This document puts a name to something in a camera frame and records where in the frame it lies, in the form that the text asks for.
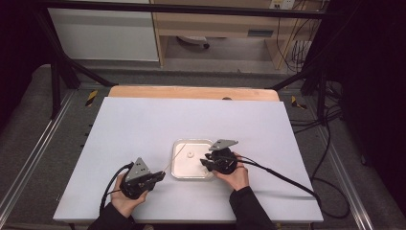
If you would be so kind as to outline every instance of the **white table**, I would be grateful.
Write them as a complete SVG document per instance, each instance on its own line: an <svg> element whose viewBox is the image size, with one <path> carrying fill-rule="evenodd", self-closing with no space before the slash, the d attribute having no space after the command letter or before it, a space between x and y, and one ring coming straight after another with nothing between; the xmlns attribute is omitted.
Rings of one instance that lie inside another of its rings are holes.
<svg viewBox="0 0 406 230"><path fill-rule="evenodd" d="M178 139L238 140L231 150L311 189L283 103L105 98L54 219L96 219L117 169L142 157L153 173L159 172ZM314 197L266 171L246 167L272 220L323 221ZM168 170L133 217L138 222L231 222L230 192L218 179L179 181Z"/></svg>

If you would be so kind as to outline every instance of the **metal bracket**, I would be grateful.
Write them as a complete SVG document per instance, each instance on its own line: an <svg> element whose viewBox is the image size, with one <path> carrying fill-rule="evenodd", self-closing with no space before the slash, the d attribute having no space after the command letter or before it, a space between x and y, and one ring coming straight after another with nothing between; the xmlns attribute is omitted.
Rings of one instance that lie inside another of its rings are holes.
<svg viewBox="0 0 406 230"><path fill-rule="evenodd" d="M209 148L209 150L224 150L236 144L238 144L238 141L219 139Z"/></svg>
<svg viewBox="0 0 406 230"><path fill-rule="evenodd" d="M146 163L143 161L143 158L138 157L132 166L131 170L128 172L125 182L133 180L135 178L141 177L143 175L149 174L150 170L147 167Z"/></svg>

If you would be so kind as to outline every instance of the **floor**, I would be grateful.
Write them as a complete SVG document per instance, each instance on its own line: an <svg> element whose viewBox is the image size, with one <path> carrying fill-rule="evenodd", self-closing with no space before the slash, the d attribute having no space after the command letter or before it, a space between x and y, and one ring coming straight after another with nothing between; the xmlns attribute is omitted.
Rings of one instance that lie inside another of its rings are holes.
<svg viewBox="0 0 406 230"><path fill-rule="evenodd" d="M275 70L263 40L209 38L209 42L211 47L206 50L172 37L169 40L167 62L164 67L157 66L156 63L139 65L140 63L132 62L109 62L103 66L92 61L85 63L104 78L121 84L263 88L294 74L294 71L288 68ZM299 62L291 57L287 61L292 66ZM108 88L100 87L84 76L80 78L83 82L82 88L74 92L62 122L52 135L52 140L44 147L42 157L33 165L35 170L31 172L30 180L23 185L21 194L16 195L19 198L11 205L13 209L7 213L3 229L69 229L66 224L52 220L52 216L75 167L82 145L85 144L86 133L91 131L91 124L102 103L102 97L108 94ZM314 111L310 107L314 104L314 98L302 97L299 91L302 83L299 80L281 90L279 94L281 100L285 102L290 119L313 120ZM99 89L96 100L92 106L84 106L90 92L95 88ZM292 96L297 98L297 103L302 107L292 106ZM0 135L0 162L9 162L1 164L0 168L1 198L7 195L14 179L27 159L30 159L36 142L50 123L48 115L51 114L51 98L49 69L46 67L38 69L21 105L15 109L9 125ZM327 101L327 105L333 104L334 101ZM374 169L360 163L360 155L346 127L345 118L332 121L330 127L332 141L330 150L338 152L372 225L360 226L354 214L357 207L352 207L352 215L342 219L325 216L325 221L315 224L314 228L406 229L405 217L399 212ZM301 129L301 126L293 127L294 131ZM316 126L296 134L309 174L316 168L325 150L326 136L323 134L325 131L324 127ZM342 184L337 171L334 170L334 164L334 158L329 156L322 164L318 176L340 187ZM320 191L324 209L335 215L345 213L345 202L335 190L317 182L313 186L315 191ZM197 227L199 226L155 225L155 229ZM301 224L282 224L281 229L307 229L307 227ZM82 228L85 229L86 225L78 226L78 229Z"/></svg>

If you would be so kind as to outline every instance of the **white cabinet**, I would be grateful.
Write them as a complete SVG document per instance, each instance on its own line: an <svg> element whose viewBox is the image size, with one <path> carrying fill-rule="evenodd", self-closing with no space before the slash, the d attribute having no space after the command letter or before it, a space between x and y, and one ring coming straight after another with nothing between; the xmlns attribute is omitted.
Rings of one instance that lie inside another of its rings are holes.
<svg viewBox="0 0 406 230"><path fill-rule="evenodd" d="M149 3L148 0L107 1ZM158 61L150 12L65 9L49 9L49 12L63 50L70 58Z"/></svg>

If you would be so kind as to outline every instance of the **human hand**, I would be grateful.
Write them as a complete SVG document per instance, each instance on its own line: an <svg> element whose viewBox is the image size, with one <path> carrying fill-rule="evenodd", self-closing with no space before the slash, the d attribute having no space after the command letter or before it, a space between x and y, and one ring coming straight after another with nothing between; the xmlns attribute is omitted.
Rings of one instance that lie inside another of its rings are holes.
<svg viewBox="0 0 406 230"><path fill-rule="evenodd" d="M116 185L114 191L120 190L120 184L122 183L124 174L117 176ZM148 190L144 191L138 199L130 199L125 196L121 191L111 194L111 203L124 217L129 218L135 207L144 203L147 198Z"/></svg>
<svg viewBox="0 0 406 230"><path fill-rule="evenodd" d="M241 156L235 152L234 155L237 157L238 160L242 159ZM213 174L227 182L227 184L229 184L236 191L250 186L250 182L248 179L248 170L241 162L237 162L237 167L231 174L222 174L217 171L213 171Z"/></svg>

